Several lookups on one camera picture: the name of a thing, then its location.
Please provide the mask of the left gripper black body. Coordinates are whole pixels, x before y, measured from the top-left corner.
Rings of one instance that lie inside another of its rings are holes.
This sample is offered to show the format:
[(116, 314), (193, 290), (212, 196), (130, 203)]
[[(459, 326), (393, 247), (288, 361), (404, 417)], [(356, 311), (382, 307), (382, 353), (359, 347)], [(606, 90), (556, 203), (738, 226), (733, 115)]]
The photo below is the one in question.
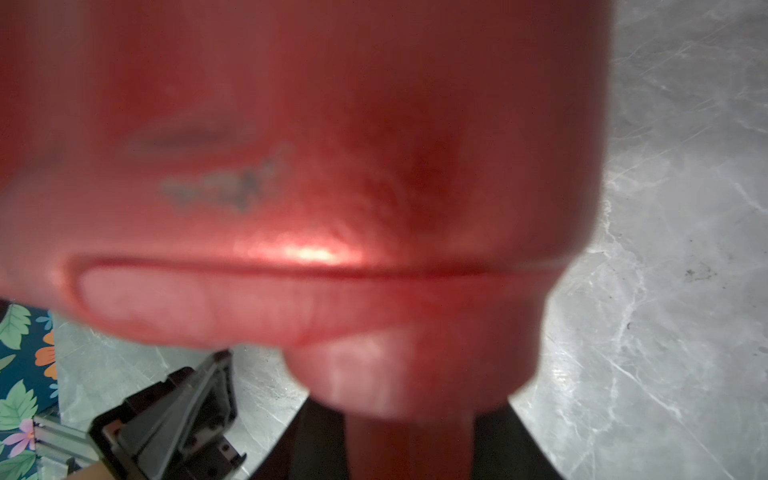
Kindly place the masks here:
[(88, 436), (117, 479), (229, 479), (246, 460), (226, 439), (237, 419), (233, 354), (214, 352), (123, 400)]

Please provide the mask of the red hard-shell suitcase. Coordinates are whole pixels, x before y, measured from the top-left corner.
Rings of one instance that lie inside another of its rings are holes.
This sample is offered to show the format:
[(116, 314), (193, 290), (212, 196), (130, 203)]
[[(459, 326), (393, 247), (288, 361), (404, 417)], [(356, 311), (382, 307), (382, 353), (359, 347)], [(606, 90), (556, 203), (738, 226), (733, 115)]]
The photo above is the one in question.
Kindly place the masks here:
[(1, 299), (276, 347), (258, 479), (554, 479), (509, 404), (597, 215), (610, 1), (5, 1)]

